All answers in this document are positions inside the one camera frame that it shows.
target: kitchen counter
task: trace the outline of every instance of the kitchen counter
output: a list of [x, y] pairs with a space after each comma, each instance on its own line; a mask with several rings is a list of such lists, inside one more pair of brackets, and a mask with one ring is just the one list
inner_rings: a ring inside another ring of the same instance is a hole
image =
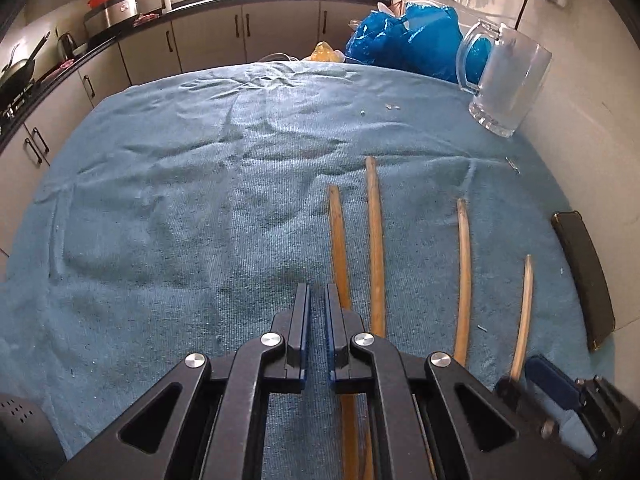
[[[91, 49], [84, 56], [76, 59], [76, 62], [73, 63], [72, 66], [67, 68], [65, 71], [61, 72], [55, 78], [50, 81], [47, 81], [45, 84], [42, 84], [32, 96], [29, 98], [27, 104], [23, 105], [17, 114], [15, 115], [13, 121], [11, 121], [7, 126], [5, 126], [2, 131], [0, 131], [0, 153], [7, 146], [11, 138], [14, 134], [20, 129], [24, 120], [35, 110], [35, 108], [51, 93], [53, 90], [60, 85], [67, 77], [69, 77], [73, 72], [75, 72], [79, 67], [81, 67], [84, 63], [89, 61], [91, 58], [100, 54], [103, 50], [110, 47], [112, 44], [116, 43], [118, 40], [126, 38], [127, 36], [131, 36], [132, 34], [136, 34], [137, 32], [141, 32], [147, 28], [154, 27], [159, 25], [160, 23], [165, 23], [175, 18], [180, 18], [183, 16], [188, 16], [190, 14], [196, 14], [198, 12], [204, 12], [205, 10], [217, 9], [223, 7], [230, 6], [238, 6], [245, 4], [256, 4], [256, 3], [264, 3], [264, 2], [276, 2], [276, 1], [308, 1], [308, 0], [200, 0], [195, 3], [184, 3], [179, 7], [170, 10], [162, 14], [158, 19], [151, 20], [150, 22], [143, 23], [138, 27], [127, 28], [126, 30], [121, 31], [117, 36], [113, 38], [109, 38], [105, 42], [101, 43], [99, 46]], [[322, 0], [322, 1], [331, 1], [331, 2], [345, 2], [345, 3], [359, 3], [359, 4], [369, 4], [375, 6], [378, 2], [383, 2], [387, 5], [391, 4], [393, 0]]]

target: metal screw cap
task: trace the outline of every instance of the metal screw cap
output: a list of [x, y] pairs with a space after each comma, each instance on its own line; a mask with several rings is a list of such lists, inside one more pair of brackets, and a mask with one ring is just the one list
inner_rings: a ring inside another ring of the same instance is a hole
[[265, 346], [276, 346], [280, 344], [282, 338], [280, 334], [276, 334], [275, 332], [267, 332], [266, 334], [262, 334], [260, 338], [260, 342]]
[[444, 352], [434, 352], [431, 354], [431, 364], [438, 368], [446, 368], [451, 364], [451, 357]]
[[358, 346], [369, 346], [373, 343], [374, 337], [368, 332], [361, 332], [356, 334], [353, 338], [353, 342]]
[[206, 360], [202, 354], [189, 354], [184, 358], [184, 364], [189, 368], [200, 368]]

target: blue towel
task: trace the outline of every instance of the blue towel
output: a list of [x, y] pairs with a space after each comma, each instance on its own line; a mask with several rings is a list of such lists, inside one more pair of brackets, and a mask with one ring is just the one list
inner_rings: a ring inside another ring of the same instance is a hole
[[185, 355], [220, 356], [263, 333], [309, 282], [308, 381], [301, 396], [271, 398], [263, 476], [339, 478], [320, 293], [332, 279], [326, 190], [340, 187], [351, 295], [368, 324], [366, 155], [378, 161], [388, 338], [401, 351], [452, 351], [462, 197], [468, 369], [488, 387], [508, 372], [531, 253], [529, 354], [589, 376], [548, 221], [568, 203], [522, 136], [494, 136], [467, 105], [424, 76], [305, 62], [184, 74], [104, 100], [53, 161], [15, 238], [0, 292], [2, 389], [43, 406], [70, 456]]

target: stove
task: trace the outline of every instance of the stove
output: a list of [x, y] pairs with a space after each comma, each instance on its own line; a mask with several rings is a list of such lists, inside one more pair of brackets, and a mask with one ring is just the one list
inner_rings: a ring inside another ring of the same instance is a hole
[[24, 90], [18, 94], [14, 101], [0, 114], [0, 134], [14, 122], [15, 117], [29, 101], [34, 97], [36, 91], [40, 88], [40, 82], [29, 81]]

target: white wall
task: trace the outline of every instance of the white wall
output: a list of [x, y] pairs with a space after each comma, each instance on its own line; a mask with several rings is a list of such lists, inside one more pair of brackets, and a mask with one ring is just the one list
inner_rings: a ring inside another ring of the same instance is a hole
[[579, 210], [616, 316], [616, 384], [640, 402], [640, 49], [608, 0], [531, 0], [521, 31], [553, 53], [527, 136]]
[[[34, 77], [37, 79], [59, 63], [55, 29], [71, 32], [78, 45], [87, 40], [84, 15], [89, 0], [28, 0], [7, 35], [0, 43], [0, 67], [9, 61], [12, 48], [19, 43], [15, 60], [29, 56], [42, 36], [51, 32], [49, 41], [36, 57]], [[160, 7], [160, 0], [137, 0], [139, 12]]]

